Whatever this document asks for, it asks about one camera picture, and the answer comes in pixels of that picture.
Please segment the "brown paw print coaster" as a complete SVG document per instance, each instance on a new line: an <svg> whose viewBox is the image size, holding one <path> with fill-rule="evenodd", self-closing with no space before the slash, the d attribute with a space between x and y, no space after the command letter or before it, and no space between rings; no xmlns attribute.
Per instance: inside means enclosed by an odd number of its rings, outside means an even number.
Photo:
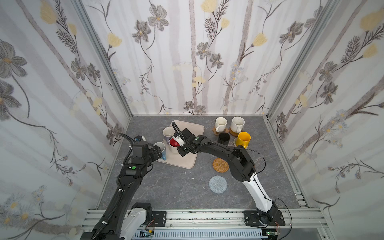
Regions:
<svg viewBox="0 0 384 240"><path fill-rule="evenodd" d="M229 133L229 129L225 129L223 132L217 132L216 128L212 128L212 131L215 136L219 136L221 133Z"/></svg>

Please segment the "black mug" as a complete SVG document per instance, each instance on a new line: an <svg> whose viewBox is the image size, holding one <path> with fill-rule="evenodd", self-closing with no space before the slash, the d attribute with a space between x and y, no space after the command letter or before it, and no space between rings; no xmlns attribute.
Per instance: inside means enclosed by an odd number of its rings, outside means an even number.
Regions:
<svg viewBox="0 0 384 240"><path fill-rule="evenodd" d="M228 146L230 140L231 140L231 136L229 133L223 132L223 133L220 133L218 136L218 143L219 144Z"/></svg>

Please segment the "grey blue round coaster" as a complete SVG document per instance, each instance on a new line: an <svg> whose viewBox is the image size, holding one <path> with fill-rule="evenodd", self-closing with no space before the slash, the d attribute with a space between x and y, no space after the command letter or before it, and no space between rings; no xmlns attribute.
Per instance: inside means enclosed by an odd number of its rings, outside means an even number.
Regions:
<svg viewBox="0 0 384 240"><path fill-rule="evenodd" d="M215 194L222 194L226 191L228 184L224 177L214 176L209 181L209 187Z"/></svg>

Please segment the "woven rattan round coaster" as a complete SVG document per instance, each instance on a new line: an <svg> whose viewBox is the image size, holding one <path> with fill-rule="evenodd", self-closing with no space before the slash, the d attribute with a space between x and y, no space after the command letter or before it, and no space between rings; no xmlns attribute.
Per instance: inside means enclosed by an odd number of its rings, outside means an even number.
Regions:
<svg viewBox="0 0 384 240"><path fill-rule="evenodd" d="M218 173L225 173L229 170L229 164L223 159L216 158L213 160L213 168Z"/></svg>

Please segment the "light blue mug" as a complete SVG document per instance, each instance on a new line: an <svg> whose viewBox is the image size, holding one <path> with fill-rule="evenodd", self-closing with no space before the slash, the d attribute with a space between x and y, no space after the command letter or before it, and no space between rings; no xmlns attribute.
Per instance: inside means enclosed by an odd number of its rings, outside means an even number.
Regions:
<svg viewBox="0 0 384 240"><path fill-rule="evenodd" d="M166 156L166 145L163 142L157 142L154 144L154 146L157 146L160 148L160 151L162 153L162 157L159 159L160 161L167 161L167 156Z"/></svg>

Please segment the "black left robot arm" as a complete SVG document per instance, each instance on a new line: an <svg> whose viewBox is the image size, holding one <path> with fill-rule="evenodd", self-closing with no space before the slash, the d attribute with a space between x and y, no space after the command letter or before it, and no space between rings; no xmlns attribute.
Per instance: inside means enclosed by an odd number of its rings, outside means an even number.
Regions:
<svg viewBox="0 0 384 240"><path fill-rule="evenodd" d="M120 174L117 189L110 204L91 232L84 232L82 240L131 240L140 226L152 221L151 207L144 204L126 217L129 204L148 173L152 162L163 157L161 148L146 141L132 142Z"/></svg>

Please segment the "brown round wooden coaster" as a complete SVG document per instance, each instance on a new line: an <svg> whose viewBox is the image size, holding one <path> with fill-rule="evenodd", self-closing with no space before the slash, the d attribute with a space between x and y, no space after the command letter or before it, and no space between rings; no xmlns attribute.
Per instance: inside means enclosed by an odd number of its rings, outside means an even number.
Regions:
<svg viewBox="0 0 384 240"><path fill-rule="evenodd" d="M236 133L236 132L232 131L231 128L229 128L229 133L230 133L232 136L234 136L234 137L237 137L237 136L239 135L239 133Z"/></svg>

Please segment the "cream mug front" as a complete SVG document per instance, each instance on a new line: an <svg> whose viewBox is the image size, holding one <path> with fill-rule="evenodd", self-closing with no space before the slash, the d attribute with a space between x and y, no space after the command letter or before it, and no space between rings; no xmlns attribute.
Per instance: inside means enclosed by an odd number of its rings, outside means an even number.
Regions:
<svg viewBox="0 0 384 240"><path fill-rule="evenodd" d="M217 133L222 133L226 131L228 121L224 117L218 117L215 120L215 131Z"/></svg>

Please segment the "yellow mug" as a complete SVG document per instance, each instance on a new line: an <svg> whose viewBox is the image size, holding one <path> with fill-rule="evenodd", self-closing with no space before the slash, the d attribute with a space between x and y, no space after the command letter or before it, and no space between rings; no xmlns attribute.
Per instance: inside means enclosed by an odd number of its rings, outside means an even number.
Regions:
<svg viewBox="0 0 384 240"><path fill-rule="evenodd" d="M243 148L247 149L250 141L251 141L251 135L249 133L240 132L237 138L234 140L234 145L236 147L242 146Z"/></svg>

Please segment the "red interior white mug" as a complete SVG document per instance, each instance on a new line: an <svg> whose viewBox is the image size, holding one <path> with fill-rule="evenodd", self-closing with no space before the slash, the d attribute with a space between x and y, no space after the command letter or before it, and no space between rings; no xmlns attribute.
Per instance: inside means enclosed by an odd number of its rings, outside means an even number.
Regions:
<svg viewBox="0 0 384 240"><path fill-rule="evenodd" d="M169 141L170 150L172 153L177 154L178 153L178 147L180 146L179 143L174 139L171 138Z"/></svg>

